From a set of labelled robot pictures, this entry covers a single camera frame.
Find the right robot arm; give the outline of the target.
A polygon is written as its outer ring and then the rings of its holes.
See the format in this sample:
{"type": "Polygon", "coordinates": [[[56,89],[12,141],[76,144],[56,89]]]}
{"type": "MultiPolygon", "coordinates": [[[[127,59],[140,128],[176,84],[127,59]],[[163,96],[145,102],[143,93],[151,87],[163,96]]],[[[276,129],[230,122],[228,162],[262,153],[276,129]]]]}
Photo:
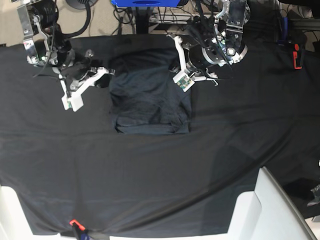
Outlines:
{"type": "Polygon", "coordinates": [[[86,18],[83,26],[72,33],[62,32],[55,0],[22,0],[16,9],[23,30],[26,60],[40,68],[35,76],[44,76],[44,71],[50,68],[69,92],[75,92],[97,76],[100,64],[92,58],[90,49],[80,54],[71,45],[70,39],[81,35],[91,21],[90,1],[80,0],[78,3],[84,7],[86,18]]]}

